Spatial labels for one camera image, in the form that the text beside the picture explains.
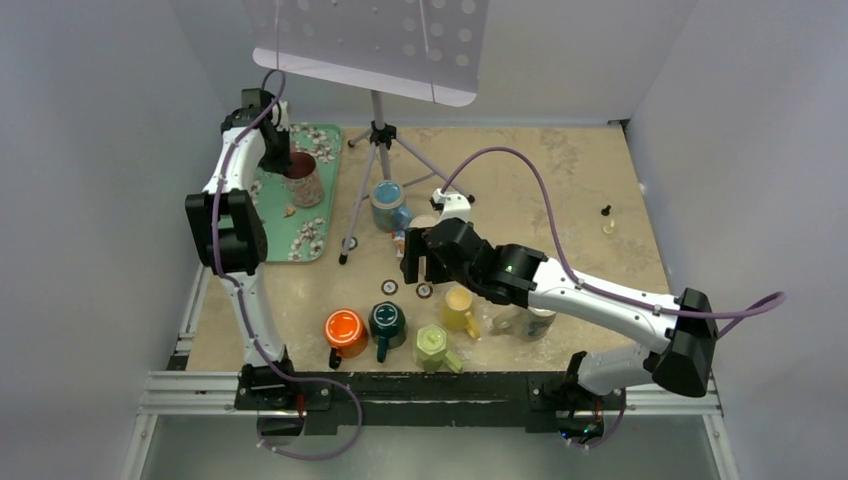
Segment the pink ghost mug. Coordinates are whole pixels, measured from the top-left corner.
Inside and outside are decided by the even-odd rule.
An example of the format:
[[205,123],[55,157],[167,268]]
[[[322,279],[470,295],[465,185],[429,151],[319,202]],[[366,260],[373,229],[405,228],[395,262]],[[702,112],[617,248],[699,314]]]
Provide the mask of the pink ghost mug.
[[295,207],[309,208],[324,198],[324,189],[315,158],[305,152],[291,153],[292,166],[283,174],[283,182]]

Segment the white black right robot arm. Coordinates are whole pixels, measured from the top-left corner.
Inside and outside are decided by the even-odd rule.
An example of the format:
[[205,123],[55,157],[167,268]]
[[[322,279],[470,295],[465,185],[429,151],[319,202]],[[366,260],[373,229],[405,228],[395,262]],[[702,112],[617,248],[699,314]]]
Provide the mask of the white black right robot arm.
[[405,283],[416,282],[421,267],[430,283],[456,282],[496,305],[569,315],[630,338],[607,352],[573,355],[561,381],[573,406],[647,383],[685,397],[707,393],[718,332],[709,299],[699,290],[652,294],[595,277],[569,277],[545,253],[518,244],[493,246],[457,218],[407,229]]

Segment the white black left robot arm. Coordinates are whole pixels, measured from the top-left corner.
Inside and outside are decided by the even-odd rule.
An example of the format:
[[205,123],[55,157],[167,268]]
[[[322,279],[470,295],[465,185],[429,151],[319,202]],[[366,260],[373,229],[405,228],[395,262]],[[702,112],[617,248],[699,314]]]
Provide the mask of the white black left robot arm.
[[259,170],[290,170],[287,109],[272,93],[249,88],[223,120],[222,151],[204,189],[185,199],[201,263],[227,290],[242,336],[244,365],[236,403],[264,408],[292,405],[301,388],[274,324],[264,285],[268,239],[250,194]]

